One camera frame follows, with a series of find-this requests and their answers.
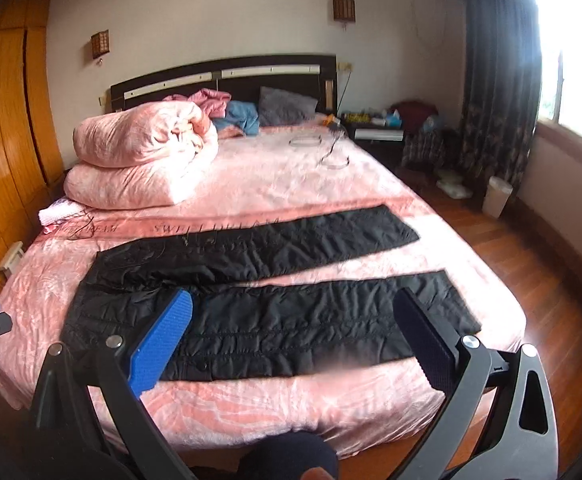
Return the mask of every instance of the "black metal frame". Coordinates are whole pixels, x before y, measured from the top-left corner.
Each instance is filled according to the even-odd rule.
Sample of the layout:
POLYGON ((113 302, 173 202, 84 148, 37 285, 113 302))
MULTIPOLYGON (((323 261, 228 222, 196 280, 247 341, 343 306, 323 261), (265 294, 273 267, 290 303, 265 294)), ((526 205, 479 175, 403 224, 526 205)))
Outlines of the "black metal frame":
MULTIPOLYGON (((389 480, 554 480, 555 417, 535 348, 523 345, 515 353, 501 352, 487 349, 475 336, 460 337, 407 289, 394 298, 394 316, 431 386, 443 391, 446 400, 389 480), (497 393, 478 444, 467 462, 447 470, 486 388, 497 388, 497 393)), ((120 363, 131 349, 124 342, 102 342, 84 366, 62 344, 49 348, 30 410, 30 437, 24 443, 30 478, 196 480, 129 387, 120 363), (85 369, 94 373, 82 374, 85 369), (88 385, 100 387, 128 455, 104 438, 88 385)), ((0 460, 2 474, 7 462, 0 460)), ((0 476, 5 478, 26 477, 0 476)))

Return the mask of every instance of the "dark pants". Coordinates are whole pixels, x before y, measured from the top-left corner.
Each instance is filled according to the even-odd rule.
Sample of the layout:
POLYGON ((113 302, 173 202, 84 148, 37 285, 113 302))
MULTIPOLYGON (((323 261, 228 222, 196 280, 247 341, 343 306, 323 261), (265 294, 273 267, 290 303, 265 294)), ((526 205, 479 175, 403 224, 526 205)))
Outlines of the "dark pants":
POLYGON ((235 480, 300 480, 321 467, 338 478, 338 456, 321 437, 299 431, 272 436, 242 457, 235 480))

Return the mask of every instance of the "dark curtain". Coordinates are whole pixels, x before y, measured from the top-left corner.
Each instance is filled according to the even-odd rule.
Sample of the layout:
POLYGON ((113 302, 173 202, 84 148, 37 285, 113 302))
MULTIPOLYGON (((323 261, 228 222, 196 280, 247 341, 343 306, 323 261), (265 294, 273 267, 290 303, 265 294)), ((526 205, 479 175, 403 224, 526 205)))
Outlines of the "dark curtain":
POLYGON ((542 54, 535 0, 466 0, 466 80, 459 166, 519 187, 540 101, 542 54))

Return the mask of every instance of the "pink bedsheet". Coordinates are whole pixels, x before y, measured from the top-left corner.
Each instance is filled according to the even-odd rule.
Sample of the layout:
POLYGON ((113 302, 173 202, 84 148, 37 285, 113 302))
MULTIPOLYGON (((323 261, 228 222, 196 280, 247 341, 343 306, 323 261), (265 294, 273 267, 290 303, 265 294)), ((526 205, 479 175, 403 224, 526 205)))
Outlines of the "pink bedsheet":
MULTIPOLYGON (((0 338, 0 389, 12 406, 31 402, 48 346, 56 341, 78 282, 96 251, 147 236, 248 226, 360 206, 388 204, 421 239, 408 246, 268 280, 309 283, 445 269, 482 323, 482 341, 516 348, 524 335, 519 304, 472 249, 408 187, 351 141, 337 143, 330 170, 319 160, 330 148, 325 128, 268 130, 220 142, 210 177, 177 206, 91 213, 41 235, 0 295, 13 330, 0 338), (321 134, 319 146, 290 145, 321 134)), ((92 391, 104 430, 119 436, 102 397, 92 391)), ((142 395, 149 413, 177 451, 250 444, 289 430, 325 435, 341 457, 419 431, 442 396, 415 361, 295 378, 213 383, 163 382, 142 395)))

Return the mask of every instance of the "black puffer jacket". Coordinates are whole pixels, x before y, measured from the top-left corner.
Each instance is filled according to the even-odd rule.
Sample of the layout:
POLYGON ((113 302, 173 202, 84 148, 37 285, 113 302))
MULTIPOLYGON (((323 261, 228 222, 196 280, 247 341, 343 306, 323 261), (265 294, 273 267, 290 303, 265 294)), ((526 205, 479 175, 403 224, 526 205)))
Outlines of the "black puffer jacket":
POLYGON ((257 226, 145 238, 98 253, 66 318, 73 352, 117 333, 131 343, 188 290, 194 314, 164 380, 310 374, 410 356, 392 296, 411 288, 461 333, 480 326, 443 272, 361 282, 239 286, 401 247, 417 234, 385 206, 257 226))

